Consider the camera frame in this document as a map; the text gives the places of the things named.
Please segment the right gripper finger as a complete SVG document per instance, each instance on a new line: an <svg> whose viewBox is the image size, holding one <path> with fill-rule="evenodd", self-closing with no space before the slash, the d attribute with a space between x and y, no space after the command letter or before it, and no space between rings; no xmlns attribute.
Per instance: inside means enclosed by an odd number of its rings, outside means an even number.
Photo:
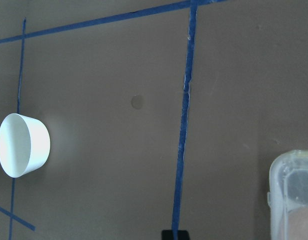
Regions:
<svg viewBox="0 0 308 240"><path fill-rule="evenodd" d="M189 240L189 232L187 230L176 232L172 229L164 229L161 231L161 240Z"/></svg>

